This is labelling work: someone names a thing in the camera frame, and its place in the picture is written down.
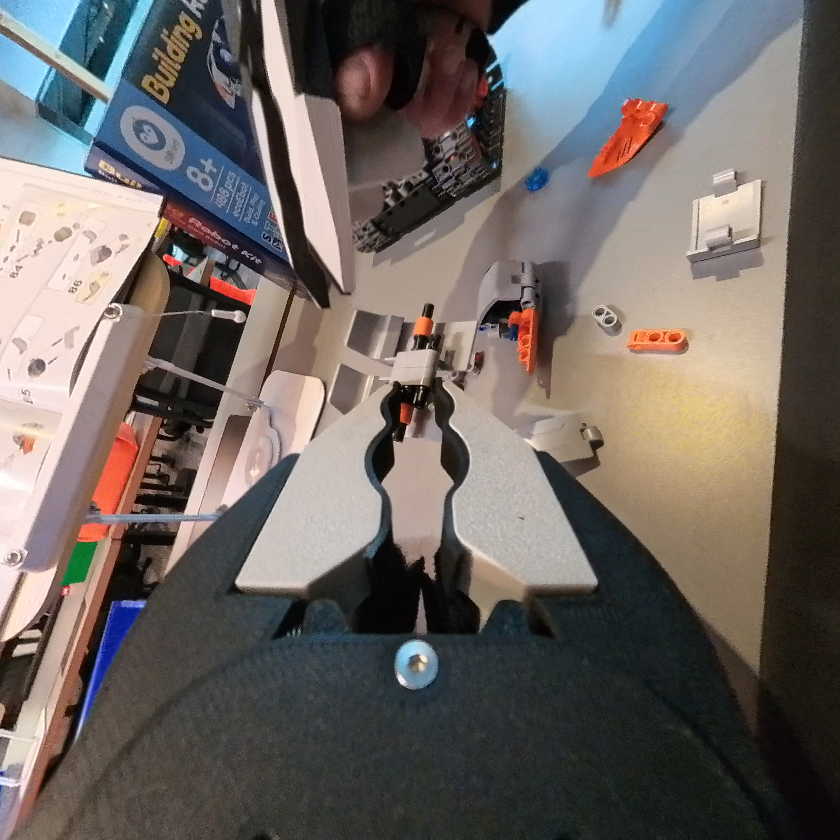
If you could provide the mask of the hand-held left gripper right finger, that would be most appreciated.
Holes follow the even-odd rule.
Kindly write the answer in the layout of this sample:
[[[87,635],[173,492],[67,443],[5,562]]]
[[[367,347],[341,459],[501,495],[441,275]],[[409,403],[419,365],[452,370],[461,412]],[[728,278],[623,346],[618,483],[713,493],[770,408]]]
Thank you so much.
[[[436,560],[445,597],[486,621],[501,602],[594,593],[595,572],[539,453],[451,382],[436,384],[434,414],[452,480]]]

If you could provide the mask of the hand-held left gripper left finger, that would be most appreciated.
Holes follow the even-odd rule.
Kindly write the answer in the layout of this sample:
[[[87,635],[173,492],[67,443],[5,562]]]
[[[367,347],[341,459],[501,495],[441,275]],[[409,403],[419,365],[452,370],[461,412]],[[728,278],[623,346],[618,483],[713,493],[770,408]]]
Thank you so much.
[[[383,386],[300,453],[235,580],[247,594],[332,600],[352,618],[401,582],[392,504],[396,386]]]

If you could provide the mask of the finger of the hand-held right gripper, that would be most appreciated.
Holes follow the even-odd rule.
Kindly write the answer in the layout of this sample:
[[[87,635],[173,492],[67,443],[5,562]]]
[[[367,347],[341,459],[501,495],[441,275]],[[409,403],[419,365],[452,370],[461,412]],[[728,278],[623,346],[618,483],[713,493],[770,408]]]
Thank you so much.
[[[304,228],[334,285],[350,295],[355,264],[340,110],[329,98],[302,93],[298,112]]]
[[[328,309],[330,275],[305,231],[285,125],[270,90],[259,2],[246,2],[246,76],[260,163],[290,265],[311,302],[320,309]]]

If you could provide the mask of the orange toy bracket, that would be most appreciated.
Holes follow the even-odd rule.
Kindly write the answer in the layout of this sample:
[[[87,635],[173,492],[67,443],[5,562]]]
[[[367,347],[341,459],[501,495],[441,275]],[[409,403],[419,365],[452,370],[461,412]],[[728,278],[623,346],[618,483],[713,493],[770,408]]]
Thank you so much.
[[[539,310],[525,308],[508,317],[508,338],[517,345],[518,360],[528,375],[536,370],[539,355]]]

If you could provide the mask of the grey toy beam with pins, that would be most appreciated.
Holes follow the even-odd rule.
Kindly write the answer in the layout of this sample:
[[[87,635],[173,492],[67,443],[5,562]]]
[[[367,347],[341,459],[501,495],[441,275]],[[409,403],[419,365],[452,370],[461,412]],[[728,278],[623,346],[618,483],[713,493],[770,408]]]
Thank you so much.
[[[414,324],[408,349],[392,360],[390,383],[398,385],[400,408],[392,440],[401,443],[415,415],[427,412],[432,405],[434,384],[438,378],[440,359],[444,370],[455,369],[455,332],[446,323],[434,320],[434,304],[425,303]]]

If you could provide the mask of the grey toy motor block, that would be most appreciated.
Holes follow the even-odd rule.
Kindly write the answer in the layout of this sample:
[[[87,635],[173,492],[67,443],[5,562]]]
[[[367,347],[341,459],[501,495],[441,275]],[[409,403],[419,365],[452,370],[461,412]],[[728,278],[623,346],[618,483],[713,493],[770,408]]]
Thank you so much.
[[[478,331],[491,338],[517,342],[519,321],[511,318],[526,310],[542,309],[542,293],[535,263],[500,260],[484,275],[477,296]]]

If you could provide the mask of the person's right hand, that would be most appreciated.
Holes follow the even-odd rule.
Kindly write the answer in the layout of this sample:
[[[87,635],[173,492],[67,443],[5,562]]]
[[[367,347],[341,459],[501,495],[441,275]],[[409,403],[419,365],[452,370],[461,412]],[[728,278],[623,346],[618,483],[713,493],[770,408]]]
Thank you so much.
[[[509,15],[491,1],[324,2],[322,23],[342,115],[361,123],[399,112],[426,139],[471,110],[476,55]]]

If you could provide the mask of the blue robot kit box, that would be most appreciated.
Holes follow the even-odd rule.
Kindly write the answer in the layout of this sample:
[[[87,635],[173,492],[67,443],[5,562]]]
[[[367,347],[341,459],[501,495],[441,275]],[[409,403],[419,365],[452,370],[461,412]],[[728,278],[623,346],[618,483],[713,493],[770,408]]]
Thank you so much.
[[[85,170],[164,198],[162,215],[257,275],[296,280],[264,184],[222,4],[150,6]]]

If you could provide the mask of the grey orange toy tracked robot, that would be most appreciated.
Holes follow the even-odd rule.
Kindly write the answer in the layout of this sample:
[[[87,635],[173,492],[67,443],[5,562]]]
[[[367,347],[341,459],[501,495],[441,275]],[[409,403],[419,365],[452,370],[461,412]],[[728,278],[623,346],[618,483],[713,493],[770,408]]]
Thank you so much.
[[[381,206],[353,223],[353,246],[377,254],[501,174],[507,91],[494,51],[474,107],[456,128],[424,140],[425,161],[413,175],[381,185]]]

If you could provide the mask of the grey curved toy panel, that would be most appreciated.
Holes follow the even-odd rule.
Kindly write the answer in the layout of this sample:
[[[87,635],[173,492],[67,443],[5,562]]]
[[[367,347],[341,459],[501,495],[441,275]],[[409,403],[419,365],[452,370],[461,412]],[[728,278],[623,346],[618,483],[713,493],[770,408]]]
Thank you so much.
[[[543,411],[519,418],[516,433],[539,453],[549,455],[579,477],[600,464],[605,440],[598,426],[572,411]]]
[[[741,182],[727,169],[711,177],[711,193],[697,198],[691,209],[689,263],[732,256],[761,245],[763,181]]]

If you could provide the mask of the orange plastic crate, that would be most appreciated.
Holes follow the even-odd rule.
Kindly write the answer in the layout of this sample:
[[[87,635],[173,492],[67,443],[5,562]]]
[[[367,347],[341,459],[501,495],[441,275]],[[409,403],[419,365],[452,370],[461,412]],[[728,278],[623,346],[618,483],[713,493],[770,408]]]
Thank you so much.
[[[121,423],[107,462],[93,492],[91,504],[97,509],[97,512],[103,515],[113,515],[118,511],[139,449],[132,426],[125,422]]]

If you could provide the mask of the blue bin with white tag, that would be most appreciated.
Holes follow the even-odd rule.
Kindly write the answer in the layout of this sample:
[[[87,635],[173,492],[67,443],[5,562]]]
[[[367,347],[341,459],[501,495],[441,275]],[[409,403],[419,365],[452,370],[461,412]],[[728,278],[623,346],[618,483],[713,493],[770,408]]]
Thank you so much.
[[[88,722],[103,680],[147,602],[148,599],[143,598],[117,600],[111,603],[100,641],[95,649],[96,656],[93,659],[91,675],[81,703],[77,720],[77,737]]]

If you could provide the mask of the open instruction booklet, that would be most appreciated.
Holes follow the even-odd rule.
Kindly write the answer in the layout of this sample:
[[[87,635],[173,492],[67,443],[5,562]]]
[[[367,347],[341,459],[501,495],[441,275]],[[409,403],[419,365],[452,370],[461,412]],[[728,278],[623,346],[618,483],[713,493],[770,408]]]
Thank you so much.
[[[153,193],[1,160],[1,395],[67,409],[106,307],[152,240]]]

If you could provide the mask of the orange studded toy piece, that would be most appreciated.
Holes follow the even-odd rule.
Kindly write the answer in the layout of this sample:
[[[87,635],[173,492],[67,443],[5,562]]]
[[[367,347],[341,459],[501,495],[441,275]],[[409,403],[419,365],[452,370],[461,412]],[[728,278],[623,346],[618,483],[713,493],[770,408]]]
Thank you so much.
[[[663,101],[629,98],[621,107],[621,122],[591,164],[591,179],[612,173],[630,162],[659,130],[669,105]]]

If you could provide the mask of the large grey toy frame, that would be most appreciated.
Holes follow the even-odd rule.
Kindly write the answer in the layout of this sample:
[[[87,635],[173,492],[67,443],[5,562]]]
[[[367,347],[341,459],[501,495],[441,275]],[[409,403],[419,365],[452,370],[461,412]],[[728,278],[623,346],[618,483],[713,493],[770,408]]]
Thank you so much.
[[[413,319],[355,310],[329,387],[331,407],[346,415],[387,386],[394,359],[412,348],[414,330]],[[450,379],[462,381],[476,369],[476,335],[475,321],[433,322],[438,368]]]

